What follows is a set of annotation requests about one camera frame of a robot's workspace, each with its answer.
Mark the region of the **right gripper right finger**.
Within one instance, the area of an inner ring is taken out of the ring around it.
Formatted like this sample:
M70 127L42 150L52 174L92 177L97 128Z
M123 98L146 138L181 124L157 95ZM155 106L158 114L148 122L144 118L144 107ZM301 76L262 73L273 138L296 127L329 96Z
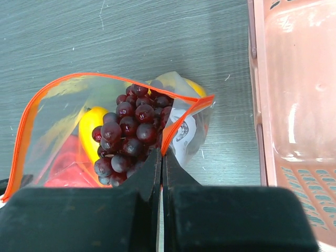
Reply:
M292 191L203 186L173 152L162 161L165 251L318 251Z

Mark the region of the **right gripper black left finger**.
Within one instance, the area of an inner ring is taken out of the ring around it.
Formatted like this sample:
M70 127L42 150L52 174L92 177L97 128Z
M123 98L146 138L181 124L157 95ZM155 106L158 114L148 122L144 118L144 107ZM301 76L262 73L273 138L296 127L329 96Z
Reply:
M1 209L1 251L157 251L162 156L114 188L33 188Z

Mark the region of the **watermelon slice toy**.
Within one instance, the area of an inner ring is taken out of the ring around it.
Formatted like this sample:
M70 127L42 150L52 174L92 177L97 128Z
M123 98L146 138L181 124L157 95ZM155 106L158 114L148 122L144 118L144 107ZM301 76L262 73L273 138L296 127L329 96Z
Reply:
M93 165L79 138L70 135L57 154L45 187L98 187Z

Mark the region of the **clear zip bag orange zipper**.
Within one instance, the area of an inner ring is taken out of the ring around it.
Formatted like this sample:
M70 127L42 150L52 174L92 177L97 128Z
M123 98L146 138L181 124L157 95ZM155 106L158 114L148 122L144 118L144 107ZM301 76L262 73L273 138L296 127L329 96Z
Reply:
M89 72L56 79L22 114L1 203L26 186L116 187L154 149L184 166L206 139L214 104L176 72L146 82Z

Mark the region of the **orange mango toy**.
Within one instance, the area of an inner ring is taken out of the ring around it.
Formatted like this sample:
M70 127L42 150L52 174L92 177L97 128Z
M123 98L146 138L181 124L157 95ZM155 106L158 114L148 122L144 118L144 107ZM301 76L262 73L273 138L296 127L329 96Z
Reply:
M78 160L83 162L82 167L92 177L96 185L94 187L107 187L102 185L94 171L93 165L99 159L97 154L99 142L92 137L92 131L103 125L103 116L109 111L103 107L88 108L82 115L78 124L78 137L82 147L79 151Z

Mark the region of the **pink plastic basket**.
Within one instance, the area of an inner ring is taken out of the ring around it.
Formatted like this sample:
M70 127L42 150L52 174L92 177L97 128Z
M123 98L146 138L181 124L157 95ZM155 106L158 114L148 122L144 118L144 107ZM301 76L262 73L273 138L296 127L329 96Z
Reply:
M335 1L248 1L262 185L292 190L335 251Z

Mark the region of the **yellow lemon toy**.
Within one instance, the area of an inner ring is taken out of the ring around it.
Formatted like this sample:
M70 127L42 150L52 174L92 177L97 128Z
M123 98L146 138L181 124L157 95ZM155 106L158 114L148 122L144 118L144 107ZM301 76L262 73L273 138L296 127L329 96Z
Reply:
M200 97L206 97L207 96L207 93L202 86L193 82L192 80L189 80L189 79L186 79L186 78L184 78L184 80Z

